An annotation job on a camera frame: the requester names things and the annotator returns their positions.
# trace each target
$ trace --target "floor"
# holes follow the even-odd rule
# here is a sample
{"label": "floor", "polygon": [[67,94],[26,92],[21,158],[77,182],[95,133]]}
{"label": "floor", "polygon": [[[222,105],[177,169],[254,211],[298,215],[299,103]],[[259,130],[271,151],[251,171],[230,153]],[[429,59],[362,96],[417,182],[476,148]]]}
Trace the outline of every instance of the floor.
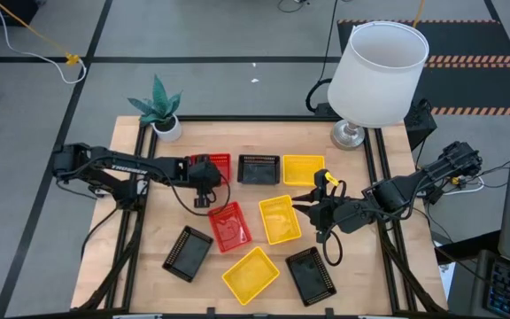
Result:
{"label": "floor", "polygon": [[[320,74],[334,0],[311,0],[290,14],[279,12],[276,2],[113,0],[97,47],[90,42],[110,0],[46,2],[33,27],[73,53],[104,59],[91,66],[83,89],[74,94],[74,86],[65,85],[48,64],[0,63],[0,293],[27,219],[40,211],[30,247],[19,251],[15,261],[20,265],[24,254],[22,268],[14,268],[20,270],[17,283],[7,284],[1,294],[0,315],[59,312],[70,306],[94,203],[53,184],[48,190],[39,188],[57,136],[108,145],[116,116],[136,114],[126,97],[148,96],[154,74],[162,77],[169,93],[183,89],[180,114],[307,114],[304,98]],[[510,36],[510,1],[493,3]],[[284,5],[293,3],[286,0]],[[339,3],[336,17],[412,19],[417,6],[417,0],[351,0]],[[422,17],[491,18],[483,0],[427,0]],[[330,55],[339,56],[334,32]],[[17,49],[60,55],[24,28],[10,28],[10,38]],[[6,48],[0,27],[0,57],[15,56]],[[107,63],[106,57],[134,59],[120,64]],[[140,60],[159,57],[166,59]],[[199,59],[185,63],[190,61],[179,57]],[[262,62],[265,57],[287,58]],[[62,67],[69,79],[79,72]],[[335,67],[328,64],[327,77]],[[315,99],[325,100],[325,90]],[[69,127],[65,115],[67,120],[72,116]],[[510,116],[437,116],[436,121],[439,128],[420,163],[432,161],[455,140],[479,149],[485,167],[508,160]],[[67,134],[59,135],[59,130]],[[505,180],[505,172],[485,178],[489,184]],[[452,239],[472,237],[499,227],[504,193],[503,188],[450,196],[431,213]]]}

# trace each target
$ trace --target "yellow rope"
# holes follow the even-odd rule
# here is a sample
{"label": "yellow rope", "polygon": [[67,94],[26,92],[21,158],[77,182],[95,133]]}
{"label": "yellow rope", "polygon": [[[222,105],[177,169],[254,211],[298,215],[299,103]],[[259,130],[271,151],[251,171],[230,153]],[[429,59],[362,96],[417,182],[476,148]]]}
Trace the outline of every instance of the yellow rope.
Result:
{"label": "yellow rope", "polygon": [[421,6],[418,8],[418,12],[416,13],[416,17],[414,17],[414,23],[413,23],[413,27],[414,28],[416,28],[416,24],[421,19],[422,10],[424,9],[424,1],[425,0],[421,0]]}
{"label": "yellow rope", "polygon": [[0,8],[3,9],[5,12],[7,12],[7,14],[9,14],[10,16],[12,16],[15,20],[17,20],[20,24],[22,24],[24,27],[26,27],[27,29],[29,29],[32,33],[34,33],[35,35],[37,35],[38,37],[40,37],[41,39],[43,39],[44,41],[46,41],[47,43],[50,43],[52,45],[54,45],[57,49],[59,49],[60,51],[63,51],[67,56],[70,55],[70,53],[68,53],[68,50],[65,49],[62,45],[52,41],[51,39],[47,38],[46,36],[44,35],[41,35],[40,33],[38,33],[38,31],[36,31],[35,29],[33,29],[31,26],[29,26],[27,23],[25,23],[22,19],[20,19],[18,16],[16,16],[15,14],[13,14],[13,12],[9,11],[9,9],[5,8],[2,4],[0,4]]}

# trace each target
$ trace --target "potted plant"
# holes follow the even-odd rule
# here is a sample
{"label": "potted plant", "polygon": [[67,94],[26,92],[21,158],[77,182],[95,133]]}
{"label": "potted plant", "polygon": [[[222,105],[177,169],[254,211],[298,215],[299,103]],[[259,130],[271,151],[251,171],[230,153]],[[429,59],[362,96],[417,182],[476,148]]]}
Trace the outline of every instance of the potted plant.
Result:
{"label": "potted plant", "polygon": [[174,112],[181,103],[181,93],[167,98],[165,87],[155,75],[152,84],[152,100],[145,98],[143,101],[136,98],[128,98],[129,103],[137,110],[143,112],[141,123],[151,125],[162,141],[173,142],[182,133],[182,127]]}

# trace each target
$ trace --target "small red basket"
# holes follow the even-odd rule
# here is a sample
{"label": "small red basket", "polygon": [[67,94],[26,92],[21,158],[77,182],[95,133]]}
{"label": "small red basket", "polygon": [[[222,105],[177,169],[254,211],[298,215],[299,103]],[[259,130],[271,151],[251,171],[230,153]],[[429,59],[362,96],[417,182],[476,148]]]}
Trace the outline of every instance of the small red basket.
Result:
{"label": "small red basket", "polygon": [[239,204],[232,202],[221,212],[220,210],[221,207],[218,207],[208,212],[213,235],[216,237],[220,252],[224,253],[239,245],[251,242],[251,233]]}
{"label": "small red basket", "polygon": [[[196,163],[196,157],[198,155],[192,155],[190,156],[192,158],[192,163]],[[208,158],[210,161],[218,168],[220,173],[226,177],[226,179],[221,179],[221,183],[226,183],[226,180],[229,181],[230,173],[229,173],[229,167],[231,162],[231,156],[229,154],[208,154]]]}

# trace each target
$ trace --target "white pot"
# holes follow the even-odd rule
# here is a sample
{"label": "white pot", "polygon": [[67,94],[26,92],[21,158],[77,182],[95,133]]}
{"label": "white pot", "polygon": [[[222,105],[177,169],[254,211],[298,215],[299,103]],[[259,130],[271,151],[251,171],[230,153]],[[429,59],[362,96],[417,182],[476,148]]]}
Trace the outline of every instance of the white pot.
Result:
{"label": "white pot", "polygon": [[182,126],[181,123],[178,121],[178,118],[176,115],[173,114],[174,119],[176,120],[176,124],[174,124],[174,127],[167,131],[163,132],[161,130],[158,130],[157,127],[155,127],[155,124],[152,123],[152,129],[155,130],[155,133],[157,133],[158,138],[160,138],[161,141],[164,142],[173,142],[176,141],[182,134]]}

